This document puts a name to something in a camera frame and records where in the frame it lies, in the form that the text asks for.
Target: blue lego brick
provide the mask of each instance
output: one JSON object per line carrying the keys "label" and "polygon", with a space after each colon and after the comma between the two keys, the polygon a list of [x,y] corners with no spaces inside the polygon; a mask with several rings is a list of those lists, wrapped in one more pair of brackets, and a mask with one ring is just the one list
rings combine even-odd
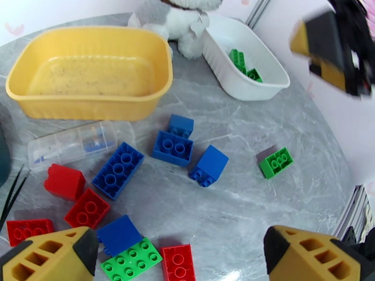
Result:
{"label": "blue lego brick", "polygon": [[143,160],[143,154],[123,142],[92,180],[92,184],[115,201]]}
{"label": "blue lego brick", "polygon": [[159,131],[152,157],[186,167],[191,161],[193,141],[182,137]]}
{"label": "blue lego brick", "polygon": [[143,239],[128,215],[99,229],[97,237],[105,246],[104,252],[111,256],[122,253]]}
{"label": "blue lego brick", "polygon": [[228,161],[226,155],[210,145],[189,173],[189,177],[196,180],[200,186],[208,187],[219,179]]}
{"label": "blue lego brick", "polygon": [[194,120],[184,116],[172,114],[169,118],[168,132],[188,139],[193,132]]}

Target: white plastic basket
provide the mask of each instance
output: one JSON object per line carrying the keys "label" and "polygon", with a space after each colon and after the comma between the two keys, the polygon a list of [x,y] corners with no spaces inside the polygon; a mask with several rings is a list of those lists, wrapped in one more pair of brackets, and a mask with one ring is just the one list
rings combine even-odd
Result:
{"label": "white plastic basket", "polygon": [[[242,101],[269,100],[289,87],[290,79],[279,61],[245,24],[210,14],[210,26],[203,33],[203,56],[222,88]],[[229,58],[232,49],[244,53],[247,70],[256,68],[262,82],[244,75]]]}

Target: tweezers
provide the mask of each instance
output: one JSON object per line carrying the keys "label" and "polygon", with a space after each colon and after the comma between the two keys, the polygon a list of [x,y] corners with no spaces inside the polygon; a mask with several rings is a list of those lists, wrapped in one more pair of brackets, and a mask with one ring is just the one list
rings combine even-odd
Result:
{"label": "tweezers", "polygon": [[22,187],[25,184],[25,181],[26,181],[26,179],[27,179],[27,177],[30,173],[30,170],[29,170],[29,172],[26,174],[25,178],[22,180],[21,184],[18,186],[15,194],[12,197],[13,191],[15,190],[15,186],[17,184],[18,178],[20,177],[20,174],[21,174],[22,170],[23,170],[23,165],[21,166],[20,171],[18,172],[17,176],[15,177],[15,180],[12,184],[12,187],[10,187],[7,200],[5,201],[5,205],[4,205],[4,208],[3,208],[3,211],[2,211],[2,214],[1,214],[1,218],[0,218],[0,232],[1,232],[1,230],[4,226],[4,224],[5,224],[5,221],[7,220],[7,217],[9,215],[10,210],[13,207],[13,204],[15,203],[15,201],[17,199],[18,194],[21,192]]}

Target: marble surface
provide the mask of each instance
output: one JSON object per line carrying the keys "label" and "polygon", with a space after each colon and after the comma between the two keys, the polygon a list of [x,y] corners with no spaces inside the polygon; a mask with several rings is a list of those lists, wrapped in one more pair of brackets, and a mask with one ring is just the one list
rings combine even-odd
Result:
{"label": "marble surface", "polygon": [[[76,21],[71,25],[125,25],[129,15]],[[27,143],[37,137],[82,125],[83,121],[27,118],[5,92],[6,76],[26,44],[36,35],[0,47],[0,121],[11,148],[11,180],[27,162]],[[265,281],[263,236],[274,224],[331,233],[354,184],[348,164],[325,119],[297,80],[266,102],[239,102],[219,86],[203,58],[185,60],[177,52],[174,81],[157,110],[139,122],[114,122],[119,140],[146,154],[102,225],[128,214],[157,247],[191,243],[197,280]],[[149,157],[157,131],[171,113],[195,120],[193,161],[213,144],[230,158],[218,182],[202,188],[187,170]],[[294,164],[277,177],[264,179],[255,155],[277,145],[287,147]],[[106,157],[75,162],[90,181]],[[44,190],[46,172],[31,173],[9,219],[50,218],[67,229],[64,215],[71,202]],[[11,181],[0,189],[0,207]],[[0,253],[8,249],[2,230]],[[107,280],[97,267],[96,281]],[[161,266],[137,278],[162,281]]]}

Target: white plush dog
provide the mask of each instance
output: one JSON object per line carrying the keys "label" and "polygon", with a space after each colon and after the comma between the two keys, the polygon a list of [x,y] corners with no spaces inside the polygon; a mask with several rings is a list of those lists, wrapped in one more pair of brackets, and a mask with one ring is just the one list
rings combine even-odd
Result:
{"label": "white plush dog", "polygon": [[176,40],[187,59],[202,54],[202,33],[209,25],[206,11],[219,8],[223,0],[146,0],[131,16],[129,27],[154,31]]}

